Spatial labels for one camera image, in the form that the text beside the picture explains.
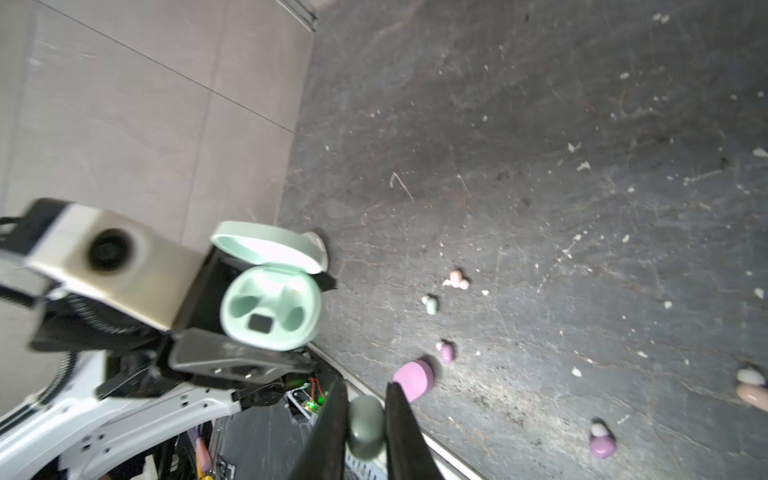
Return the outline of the green earbud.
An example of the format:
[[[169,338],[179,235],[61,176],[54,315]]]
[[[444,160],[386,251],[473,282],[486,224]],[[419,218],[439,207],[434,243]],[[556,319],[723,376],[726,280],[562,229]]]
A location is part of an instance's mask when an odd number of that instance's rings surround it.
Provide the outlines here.
[[[347,445],[353,457],[376,458],[385,444],[385,411],[372,396],[358,396],[349,403]]]
[[[421,301],[428,315],[434,316],[438,313],[439,301],[436,297],[431,295],[425,295],[421,298]]]

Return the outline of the purple earbud right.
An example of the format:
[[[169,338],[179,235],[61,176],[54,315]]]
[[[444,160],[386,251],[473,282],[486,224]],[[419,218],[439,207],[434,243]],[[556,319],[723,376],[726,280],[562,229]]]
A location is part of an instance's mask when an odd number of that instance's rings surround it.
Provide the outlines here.
[[[591,424],[589,447],[592,455],[601,460],[610,458],[618,450],[612,433],[602,421]]]

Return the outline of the mint green earbud case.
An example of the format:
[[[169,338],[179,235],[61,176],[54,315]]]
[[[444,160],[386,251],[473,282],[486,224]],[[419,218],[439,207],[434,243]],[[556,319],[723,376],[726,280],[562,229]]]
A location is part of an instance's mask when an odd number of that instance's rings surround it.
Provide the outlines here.
[[[221,326],[230,338],[277,352],[296,350],[315,338],[323,313],[315,277],[326,273],[329,264],[318,234],[225,221],[211,243],[248,265],[228,286],[220,305]]]

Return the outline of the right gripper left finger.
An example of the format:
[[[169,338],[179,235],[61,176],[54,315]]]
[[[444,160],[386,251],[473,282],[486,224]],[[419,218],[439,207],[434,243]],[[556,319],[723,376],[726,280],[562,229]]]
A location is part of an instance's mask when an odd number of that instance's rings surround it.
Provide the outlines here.
[[[290,480],[344,478],[347,437],[348,390],[337,380],[330,391]]]

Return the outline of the pink earbud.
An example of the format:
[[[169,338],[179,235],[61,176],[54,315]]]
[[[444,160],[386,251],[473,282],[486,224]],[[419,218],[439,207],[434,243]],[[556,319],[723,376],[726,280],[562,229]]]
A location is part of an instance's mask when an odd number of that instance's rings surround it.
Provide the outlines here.
[[[443,286],[450,286],[456,289],[467,290],[470,286],[470,282],[464,277],[461,270],[453,270],[449,273],[447,279],[442,282]]]
[[[736,378],[739,383],[745,383],[755,386],[764,387],[767,383],[763,374],[754,368],[746,367],[737,371]]]

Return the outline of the purple earbud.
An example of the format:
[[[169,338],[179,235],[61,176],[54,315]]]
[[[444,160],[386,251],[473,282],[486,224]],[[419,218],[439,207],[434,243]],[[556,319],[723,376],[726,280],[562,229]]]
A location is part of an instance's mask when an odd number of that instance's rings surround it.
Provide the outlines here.
[[[612,433],[602,421],[591,424],[589,447],[592,455],[601,460],[610,458],[618,450]]]
[[[455,345],[450,341],[441,340],[436,343],[436,348],[440,354],[440,359],[445,364],[451,364],[455,361]]]

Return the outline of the pink earbud right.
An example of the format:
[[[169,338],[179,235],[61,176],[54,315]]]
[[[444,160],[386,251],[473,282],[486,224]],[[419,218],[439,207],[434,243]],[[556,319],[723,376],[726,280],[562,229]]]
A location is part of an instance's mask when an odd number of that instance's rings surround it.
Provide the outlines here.
[[[746,367],[737,371],[736,378],[739,383],[745,383],[755,386],[764,387],[767,383],[763,374],[754,368]]]

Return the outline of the purple earbud left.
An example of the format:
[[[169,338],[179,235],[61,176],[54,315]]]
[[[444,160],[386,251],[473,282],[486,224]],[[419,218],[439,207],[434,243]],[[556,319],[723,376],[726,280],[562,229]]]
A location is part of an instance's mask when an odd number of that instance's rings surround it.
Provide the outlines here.
[[[445,364],[451,364],[455,361],[455,345],[450,341],[441,340],[436,343],[436,348],[440,354],[440,359]]]

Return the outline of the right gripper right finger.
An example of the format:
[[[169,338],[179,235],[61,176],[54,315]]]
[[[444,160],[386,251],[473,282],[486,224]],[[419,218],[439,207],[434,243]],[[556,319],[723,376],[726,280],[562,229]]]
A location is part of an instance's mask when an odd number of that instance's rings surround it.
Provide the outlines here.
[[[401,385],[385,396],[387,475],[393,480],[443,480]]]

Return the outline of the purple earbud case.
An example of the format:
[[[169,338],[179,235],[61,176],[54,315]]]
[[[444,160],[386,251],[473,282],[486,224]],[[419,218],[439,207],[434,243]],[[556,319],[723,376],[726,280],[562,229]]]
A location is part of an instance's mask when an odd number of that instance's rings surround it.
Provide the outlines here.
[[[434,371],[424,360],[415,360],[400,367],[393,377],[406,400],[413,403],[428,393],[434,385]]]

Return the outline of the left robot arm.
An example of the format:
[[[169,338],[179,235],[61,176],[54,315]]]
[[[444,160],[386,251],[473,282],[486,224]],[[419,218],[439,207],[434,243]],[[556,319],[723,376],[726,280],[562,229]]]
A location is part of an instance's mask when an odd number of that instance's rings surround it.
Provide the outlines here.
[[[279,353],[237,343],[218,304],[244,262],[211,250],[177,332],[105,333],[66,300],[45,309],[35,337],[66,351],[49,388],[1,421],[5,479],[97,479],[206,422],[268,407],[308,383],[308,349]]]

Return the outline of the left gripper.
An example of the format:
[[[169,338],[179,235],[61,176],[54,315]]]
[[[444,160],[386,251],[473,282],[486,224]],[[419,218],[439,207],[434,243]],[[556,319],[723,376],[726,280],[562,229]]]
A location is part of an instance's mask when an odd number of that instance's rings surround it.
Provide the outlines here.
[[[220,305],[225,291],[249,264],[209,250],[175,318],[162,332],[135,321],[126,333],[111,333],[104,382],[97,397],[159,397],[187,382],[233,390],[237,399],[272,399],[315,376],[317,360],[305,347],[276,352],[227,336]]]

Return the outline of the pink earbud case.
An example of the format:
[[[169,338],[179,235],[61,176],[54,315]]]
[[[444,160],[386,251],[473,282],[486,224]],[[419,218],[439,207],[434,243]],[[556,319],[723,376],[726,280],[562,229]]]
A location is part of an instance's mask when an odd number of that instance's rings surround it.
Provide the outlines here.
[[[736,387],[736,394],[745,403],[762,411],[768,411],[768,390],[765,387],[740,383]]]

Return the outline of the pink earbud left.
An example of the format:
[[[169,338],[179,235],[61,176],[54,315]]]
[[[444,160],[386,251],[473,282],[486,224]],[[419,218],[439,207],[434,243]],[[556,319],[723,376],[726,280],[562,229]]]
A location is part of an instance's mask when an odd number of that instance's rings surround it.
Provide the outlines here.
[[[467,290],[470,286],[470,282],[464,277],[461,270],[453,270],[449,273],[447,279],[442,282],[443,286],[450,286],[456,289]]]

